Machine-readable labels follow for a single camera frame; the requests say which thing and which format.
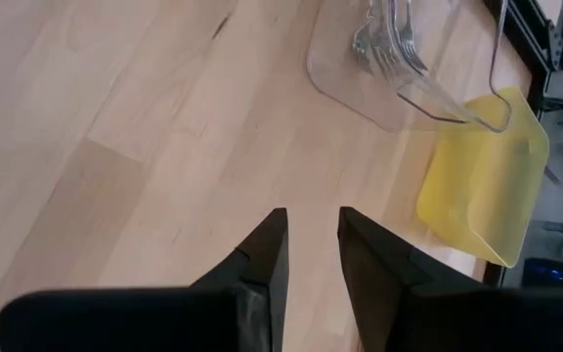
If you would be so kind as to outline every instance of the yellow container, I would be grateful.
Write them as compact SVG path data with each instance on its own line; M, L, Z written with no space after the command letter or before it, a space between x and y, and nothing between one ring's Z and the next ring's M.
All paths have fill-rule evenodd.
M467 125L439 132L416 211L449 245L511 268L540 190L548 138L518 88L500 94L512 106L504 132ZM493 95L466 107L495 125L504 118Z

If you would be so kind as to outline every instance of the metal fork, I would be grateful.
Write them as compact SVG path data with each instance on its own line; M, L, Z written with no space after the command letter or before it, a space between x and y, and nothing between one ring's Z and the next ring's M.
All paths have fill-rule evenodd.
M416 47L414 46L414 31L411 28L411 0L408 0L408 18L406 25L401 30L399 37L401 39L401 51L406 60L419 70L427 70L427 66L416 53Z
M356 30L355 33L353 33L353 41L351 43L351 47L353 52L356 54L358 64L360 64L360 67L368 73L372 73L372 70L370 69L370 60L368 59L368 50L370 47L369 30L371 21L372 14L370 12L370 8L368 8L367 21L358 30Z

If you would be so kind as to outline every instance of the wooden table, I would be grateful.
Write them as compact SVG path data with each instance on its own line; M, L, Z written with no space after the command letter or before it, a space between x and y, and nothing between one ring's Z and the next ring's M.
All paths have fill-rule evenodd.
M310 82L320 4L0 0L0 307L45 287L188 285L277 206L285 351L357 346L340 205L470 274L414 215L433 134L387 133ZM437 74L463 100L489 91L494 22L461 9ZM529 80L505 42L498 85Z

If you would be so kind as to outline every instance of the clear plastic container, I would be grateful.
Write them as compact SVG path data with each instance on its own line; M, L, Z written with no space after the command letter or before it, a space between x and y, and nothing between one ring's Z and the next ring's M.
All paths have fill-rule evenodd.
M508 88L500 94L512 105L505 132L460 126L438 133L416 211L452 247L513 267L534 211L549 146L520 90ZM505 110L493 95L466 107L491 122Z
M308 53L308 71L323 93L370 118L388 131L449 129L483 121L435 80L453 22L461 6L451 0L414 0L416 49L430 67L412 67L398 44L406 21L405 0L324 0ZM367 71L352 49L354 33L368 22ZM471 128L483 128L470 123Z

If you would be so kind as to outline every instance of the transparent tray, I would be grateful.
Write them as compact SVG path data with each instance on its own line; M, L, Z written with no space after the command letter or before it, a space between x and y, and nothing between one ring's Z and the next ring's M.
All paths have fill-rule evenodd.
M315 86L388 131L444 130L473 121L481 124L471 124L472 128L488 125L435 80L459 1L412 2L415 47L429 68L425 72L404 59L398 44L397 28L406 21L406 2L372 0L369 5L368 1L324 0L308 53ZM368 67L352 49L354 34L363 25L368 27Z

